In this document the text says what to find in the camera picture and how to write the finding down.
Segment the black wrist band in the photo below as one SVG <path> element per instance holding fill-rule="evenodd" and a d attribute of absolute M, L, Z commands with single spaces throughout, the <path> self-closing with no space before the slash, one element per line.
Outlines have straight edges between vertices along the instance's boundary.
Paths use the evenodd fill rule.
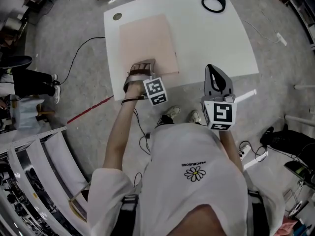
<path fill-rule="evenodd" d="M 140 100 L 147 100 L 148 98 L 145 96 L 138 96 L 138 97 L 131 97 L 131 98 L 125 98 L 124 100 L 121 101 L 121 105 L 127 102 L 131 101 L 140 101 Z"/>

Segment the black oval object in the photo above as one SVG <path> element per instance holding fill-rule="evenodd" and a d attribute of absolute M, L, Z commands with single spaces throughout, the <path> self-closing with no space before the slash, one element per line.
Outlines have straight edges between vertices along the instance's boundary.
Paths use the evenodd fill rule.
<path fill-rule="evenodd" d="M 11 56 L 6 57 L 0 61 L 1 69 L 22 68 L 26 69 L 32 63 L 30 56 Z"/>

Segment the white table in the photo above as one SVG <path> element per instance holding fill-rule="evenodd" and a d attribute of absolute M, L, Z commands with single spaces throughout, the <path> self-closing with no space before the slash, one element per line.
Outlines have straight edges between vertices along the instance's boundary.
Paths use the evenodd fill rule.
<path fill-rule="evenodd" d="M 212 13 L 201 0 L 135 0 L 104 13 L 106 51 L 115 100 L 124 98 L 125 71 L 120 54 L 120 26 L 164 14 L 168 20 L 179 73 L 160 75 L 166 88 L 202 82 L 212 64 L 228 76 L 258 72 L 252 46 L 230 1 Z"/>

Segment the person's left white shoe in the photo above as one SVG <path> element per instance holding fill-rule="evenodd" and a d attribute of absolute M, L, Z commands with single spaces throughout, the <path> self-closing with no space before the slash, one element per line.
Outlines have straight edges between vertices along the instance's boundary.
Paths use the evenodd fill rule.
<path fill-rule="evenodd" d="M 181 111 L 180 107 L 172 106 L 164 113 L 164 115 L 171 119 L 174 119 L 174 117 L 176 117 L 180 113 L 180 111 Z"/>

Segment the red floor tape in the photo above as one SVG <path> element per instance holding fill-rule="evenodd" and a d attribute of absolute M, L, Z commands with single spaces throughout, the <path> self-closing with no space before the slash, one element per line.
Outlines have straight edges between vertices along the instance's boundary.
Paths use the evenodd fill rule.
<path fill-rule="evenodd" d="M 111 100 L 114 96 L 110 96 L 102 101 L 100 101 L 99 103 L 89 107 L 88 109 L 84 110 L 83 112 L 81 112 L 80 114 L 77 114 L 76 116 L 74 116 L 73 118 L 71 118 L 70 120 L 67 121 L 67 124 L 72 123 L 73 121 L 77 120 L 78 118 L 80 118 L 81 116 L 85 115 L 86 113 L 90 112 L 91 110 L 99 107 L 102 104 L 105 104 L 106 102 L 108 102 L 109 100 Z"/>

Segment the white storage shelving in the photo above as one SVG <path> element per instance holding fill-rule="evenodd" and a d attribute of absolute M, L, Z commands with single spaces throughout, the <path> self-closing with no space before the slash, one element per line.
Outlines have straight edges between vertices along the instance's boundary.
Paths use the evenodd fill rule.
<path fill-rule="evenodd" d="M 286 3 L 304 28 L 311 50 L 315 53 L 315 0 L 288 0 Z"/>

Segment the pale plastic bag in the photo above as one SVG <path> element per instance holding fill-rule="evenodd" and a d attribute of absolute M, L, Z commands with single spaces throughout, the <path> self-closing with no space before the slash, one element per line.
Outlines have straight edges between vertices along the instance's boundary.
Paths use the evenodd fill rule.
<path fill-rule="evenodd" d="M 39 129 L 37 117 L 45 115 L 54 115 L 55 111 L 43 110 L 44 99 L 23 98 L 13 100 L 10 107 L 10 116 L 15 129 Z"/>

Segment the person's white flower-print shirt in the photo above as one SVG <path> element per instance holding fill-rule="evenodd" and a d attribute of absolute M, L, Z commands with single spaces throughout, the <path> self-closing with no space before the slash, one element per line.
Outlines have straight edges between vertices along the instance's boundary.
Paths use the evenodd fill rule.
<path fill-rule="evenodd" d="M 253 211 L 246 173 L 227 158 L 217 136 L 193 123 L 162 125 L 152 133 L 151 161 L 135 189 L 120 170 L 94 171 L 88 194 L 91 236 L 167 236 L 199 205 L 246 206 L 246 236 L 274 236 L 284 201 L 260 184 L 262 210 Z"/>

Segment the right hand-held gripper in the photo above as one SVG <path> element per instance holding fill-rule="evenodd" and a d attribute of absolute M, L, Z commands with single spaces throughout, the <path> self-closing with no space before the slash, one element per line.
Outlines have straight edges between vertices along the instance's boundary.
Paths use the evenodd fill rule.
<path fill-rule="evenodd" d="M 235 124 L 237 113 L 232 80 L 220 68 L 208 64 L 204 92 L 201 105 L 208 129 L 228 131 Z"/>

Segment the person's white shoe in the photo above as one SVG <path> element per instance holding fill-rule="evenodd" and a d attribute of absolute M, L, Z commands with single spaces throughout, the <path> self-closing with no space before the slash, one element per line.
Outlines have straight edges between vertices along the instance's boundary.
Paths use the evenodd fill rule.
<path fill-rule="evenodd" d="M 180 107 L 172 106 L 164 113 L 164 115 L 171 119 L 174 119 L 174 117 L 176 117 L 180 113 L 180 111 L 181 111 Z"/>
<path fill-rule="evenodd" d="M 201 117 L 197 110 L 193 110 L 188 115 L 188 122 L 190 123 L 200 123 Z"/>

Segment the person's left forearm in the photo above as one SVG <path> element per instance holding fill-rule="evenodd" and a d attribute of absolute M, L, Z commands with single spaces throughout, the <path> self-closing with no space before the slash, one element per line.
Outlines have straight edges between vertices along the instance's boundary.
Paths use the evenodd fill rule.
<path fill-rule="evenodd" d="M 128 86 L 125 98 L 141 96 L 143 93 L 143 84 L 141 82 L 134 82 Z M 108 138 L 103 168 L 120 171 L 123 169 L 123 157 L 136 104 L 137 101 L 131 101 L 121 106 Z"/>

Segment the white power strip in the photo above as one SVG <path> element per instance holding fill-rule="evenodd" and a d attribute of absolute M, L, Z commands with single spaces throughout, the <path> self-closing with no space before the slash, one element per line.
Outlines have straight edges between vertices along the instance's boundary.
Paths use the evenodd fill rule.
<path fill-rule="evenodd" d="M 282 35 L 281 35 L 279 32 L 277 32 L 277 33 L 276 33 L 276 36 L 277 36 L 277 38 L 279 39 L 279 41 L 280 41 L 281 43 L 283 43 L 283 45 L 286 47 L 286 46 L 287 46 L 287 41 L 282 37 Z"/>
<path fill-rule="evenodd" d="M 241 161 L 247 156 L 247 154 L 252 150 L 252 147 L 248 142 L 242 142 L 239 146 L 239 156 Z"/>

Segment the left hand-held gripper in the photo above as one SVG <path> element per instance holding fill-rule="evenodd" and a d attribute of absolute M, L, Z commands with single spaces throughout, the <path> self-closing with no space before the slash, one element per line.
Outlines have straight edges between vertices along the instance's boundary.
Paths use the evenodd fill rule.
<path fill-rule="evenodd" d="M 124 84 L 124 92 L 132 82 L 142 82 L 145 93 L 152 106 L 167 102 L 167 93 L 161 77 L 153 78 L 155 59 L 146 59 L 131 66 L 129 75 Z"/>

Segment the white metal shelf rack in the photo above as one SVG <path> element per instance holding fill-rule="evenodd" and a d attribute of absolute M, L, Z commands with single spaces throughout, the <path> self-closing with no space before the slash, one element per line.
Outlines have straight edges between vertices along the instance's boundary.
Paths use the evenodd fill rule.
<path fill-rule="evenodd" d="M 82 195 L 89 183 L 72 157 L 64 131 L 65 126 L 0 144 L 0 155 L 7 156 L 18 186 L 54 233 L 89 236 Z"/>

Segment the person's right white shoe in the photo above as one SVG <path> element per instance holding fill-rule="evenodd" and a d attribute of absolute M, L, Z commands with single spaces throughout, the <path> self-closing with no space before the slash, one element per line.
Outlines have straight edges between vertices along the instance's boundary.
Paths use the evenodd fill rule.
<path fill-rule="evenodd" d="M 188 115 L 188 122 L 190 123 L 200 123 L 201 117 L 197 110 L 193 110 Z"/>

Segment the person's right forearm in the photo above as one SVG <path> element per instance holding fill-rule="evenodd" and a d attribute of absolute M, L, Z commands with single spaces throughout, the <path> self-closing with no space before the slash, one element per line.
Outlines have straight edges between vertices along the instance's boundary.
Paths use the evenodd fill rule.
<path fill-rule="evenodd" d="M 230 131 L 219 131 L 219 138 L 228 158 L 236 165 L 240 172 L 243 172 L 243 165 L 232 133 Z"/>

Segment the person's chin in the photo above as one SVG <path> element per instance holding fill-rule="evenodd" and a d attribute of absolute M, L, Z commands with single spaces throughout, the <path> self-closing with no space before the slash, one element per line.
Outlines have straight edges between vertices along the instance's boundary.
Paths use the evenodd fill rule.
<path fill-rule="evenodd" d="M 199 205 L 167 236 L 246 236 L 246 206 Z"/>

